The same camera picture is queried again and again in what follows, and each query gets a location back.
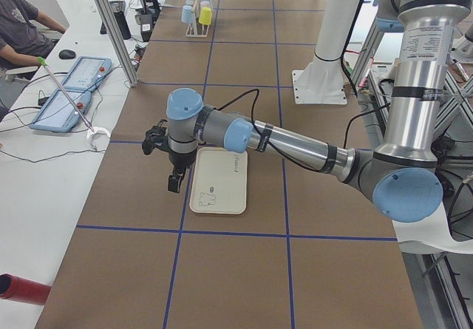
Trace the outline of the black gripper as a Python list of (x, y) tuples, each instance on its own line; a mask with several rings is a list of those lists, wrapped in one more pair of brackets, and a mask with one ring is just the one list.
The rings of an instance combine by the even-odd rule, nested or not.
[(197, 157), (197, 140), (178, 141), (171, 136), (167, 137), (169, 146), (169, 160), (173, 164), (173, 171), (168, 178), (168, 190), (179, 193), (186, 169), (191, 166)]

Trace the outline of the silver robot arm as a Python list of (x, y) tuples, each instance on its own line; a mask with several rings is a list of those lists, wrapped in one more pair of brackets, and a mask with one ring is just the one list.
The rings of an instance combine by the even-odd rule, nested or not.
[(315, 51), (299, 74), (285, 69), (285, 48), (276, 50), (280, 87), (275, 123), (258, 121), (216, 107), (231, 88), (214, 87), (206, 97), (190, 88), (173, 91), (166, 106), (166, 134), (161, 147), (173, 166), (168, 189), (184, 189), (199, 147), (233, 152), (229, 172), (242, 170), (240, 155), (251, 149), (285, 159), (290, 190), (298, 200), (320, 200), (322, 176), (358, 191), (384, 216), (413, 223), (440, 206), (443, 189), (435, 176), (432, 153), (435, 122), (444, 95), (447, 60), (454, 30), (471, 11), (472, 0), (379, 0), (377, 18), (403, 28), (394, 92), (381, 144), (371, 147), (361, 126), (344, 141), (354, 95), (345, 92), (341, 52), (363, 0), (328, 0)]

